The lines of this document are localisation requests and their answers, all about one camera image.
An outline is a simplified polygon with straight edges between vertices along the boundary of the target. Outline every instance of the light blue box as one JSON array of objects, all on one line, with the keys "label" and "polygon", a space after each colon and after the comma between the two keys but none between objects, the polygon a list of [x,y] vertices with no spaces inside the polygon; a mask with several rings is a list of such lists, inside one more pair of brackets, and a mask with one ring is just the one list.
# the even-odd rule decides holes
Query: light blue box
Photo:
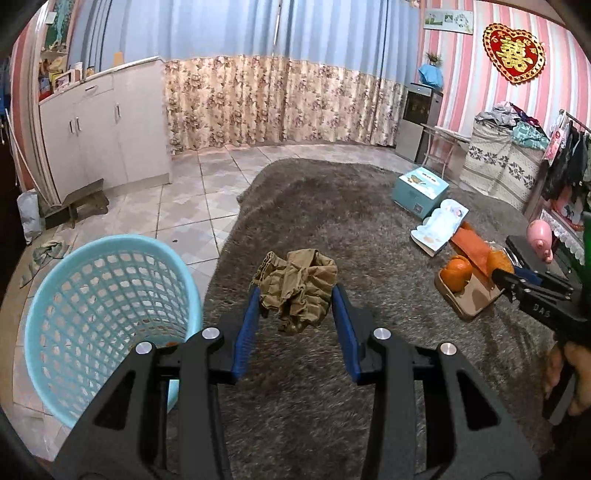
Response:
[{"label": "light blue box", "polygon": [[439,206],[449,184],[426,168],[417,168],[396,179],[392,200],[421,220]]}]

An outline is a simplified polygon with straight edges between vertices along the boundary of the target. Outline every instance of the blue curtain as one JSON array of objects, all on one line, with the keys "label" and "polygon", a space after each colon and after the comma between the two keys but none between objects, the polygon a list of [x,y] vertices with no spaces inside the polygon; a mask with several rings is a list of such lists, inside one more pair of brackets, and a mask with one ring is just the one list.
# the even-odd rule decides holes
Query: blue curtain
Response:
[{"label": "blue curtain", "polygon": [[405,0],[83,0],[69,64],[97,72],[113,55],[279,55],[400,83],[416,70],[420,13]]},{"label": "blue curtain", "polygon": [[288,0],[276,53],[408,83],[420,12],[404,0]]},{"label": "blue curtain", "polygon": [[271,55],[280,0],[83,0],[68,63]]}]

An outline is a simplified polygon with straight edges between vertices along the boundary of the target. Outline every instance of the heart-shaped ornament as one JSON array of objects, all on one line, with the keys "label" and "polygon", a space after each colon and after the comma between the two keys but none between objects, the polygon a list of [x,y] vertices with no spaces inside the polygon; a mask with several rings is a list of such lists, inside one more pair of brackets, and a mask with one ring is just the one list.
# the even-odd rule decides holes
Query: heart-shaped ornament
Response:
[{"label": "heart-shaped ornament", "polygon": [[544,47],[528,31],[493,23],[482,40],[491,62],[513,85],[536,78],[544,69]]}]

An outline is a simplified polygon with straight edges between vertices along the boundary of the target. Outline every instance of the patterned bedspread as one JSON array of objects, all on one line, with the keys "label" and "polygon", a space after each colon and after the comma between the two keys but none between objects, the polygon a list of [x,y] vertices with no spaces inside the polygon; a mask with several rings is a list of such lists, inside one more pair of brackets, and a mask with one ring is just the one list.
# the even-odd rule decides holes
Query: patterned bedspread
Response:
[{"label": "patterned bedspread", "polygon": [[544,152],[520,147],[511,140],[511,132],[475,121],[460,178],[483,194],[503,200],[522,212],[534,188]]}]

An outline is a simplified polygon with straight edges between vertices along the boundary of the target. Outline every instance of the picture frame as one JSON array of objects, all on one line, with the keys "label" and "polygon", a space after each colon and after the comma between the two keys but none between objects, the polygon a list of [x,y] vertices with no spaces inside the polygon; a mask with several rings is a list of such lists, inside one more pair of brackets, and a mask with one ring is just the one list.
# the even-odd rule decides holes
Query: picture frame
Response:
[{"label": "picture frame", "polygon": [[423,27],[427,30],[443,30],[474,35],[474,12],[427,8]]},{"label": "picture frame", "polygon": [[80,70],[72,69],[53,78],[53,91],[60,92],[71,83],[80,81]]}]

